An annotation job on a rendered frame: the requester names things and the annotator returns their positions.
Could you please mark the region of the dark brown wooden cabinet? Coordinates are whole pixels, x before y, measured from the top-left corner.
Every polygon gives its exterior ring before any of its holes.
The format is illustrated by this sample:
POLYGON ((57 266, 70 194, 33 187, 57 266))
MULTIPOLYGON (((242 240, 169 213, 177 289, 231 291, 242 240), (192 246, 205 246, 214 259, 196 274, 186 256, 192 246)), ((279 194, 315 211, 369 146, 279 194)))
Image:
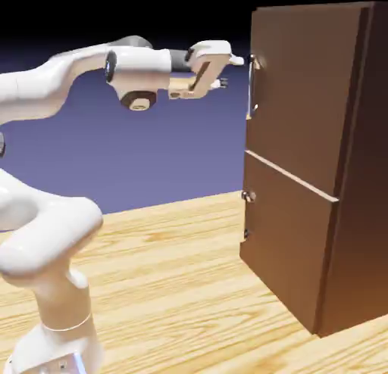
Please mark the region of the dark brown wooden cabinet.
MULTIPOLYGON (((321 337, 388 314, 388 2, 371 7, 339 161, 318 318, 321 337)), ((245 149, 266 164, 299 179, 245 149)))

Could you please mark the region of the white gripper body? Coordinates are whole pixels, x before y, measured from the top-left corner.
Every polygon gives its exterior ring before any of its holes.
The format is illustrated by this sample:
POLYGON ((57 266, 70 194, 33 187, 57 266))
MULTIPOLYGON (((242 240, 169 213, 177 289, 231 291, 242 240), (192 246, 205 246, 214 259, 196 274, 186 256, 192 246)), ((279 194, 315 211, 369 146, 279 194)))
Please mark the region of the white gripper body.
POLYGON ((185 99, 199 99, 213 89, 210 85, 220 78, 232 56, 230 43, 223 40, 201 41, 186 53, 186 63, 195 74, 185 91, 185 99))

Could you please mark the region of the tall brown cabinet door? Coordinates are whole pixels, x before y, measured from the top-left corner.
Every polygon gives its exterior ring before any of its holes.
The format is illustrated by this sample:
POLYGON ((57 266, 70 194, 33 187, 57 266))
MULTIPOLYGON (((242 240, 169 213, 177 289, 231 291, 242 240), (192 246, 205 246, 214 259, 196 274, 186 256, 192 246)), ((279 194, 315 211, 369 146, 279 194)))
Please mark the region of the tall brown cabinet door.
POLYGON ((368 3, 259 8, 246 147, 324 197, 339 197, 343 132, 357 83, 368 3))

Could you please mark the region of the short brown cabinet door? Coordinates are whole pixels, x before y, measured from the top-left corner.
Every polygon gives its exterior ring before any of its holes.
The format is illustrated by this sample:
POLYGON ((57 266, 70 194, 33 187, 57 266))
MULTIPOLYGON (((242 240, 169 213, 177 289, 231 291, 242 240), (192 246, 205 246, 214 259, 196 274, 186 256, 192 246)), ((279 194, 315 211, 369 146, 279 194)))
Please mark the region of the short brown cabinet door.
POLYGON ((293 316, 314 332, 324 255, 337 200, 245 155, 243 191, 253 191, 255 228, 240 257, 293 316))

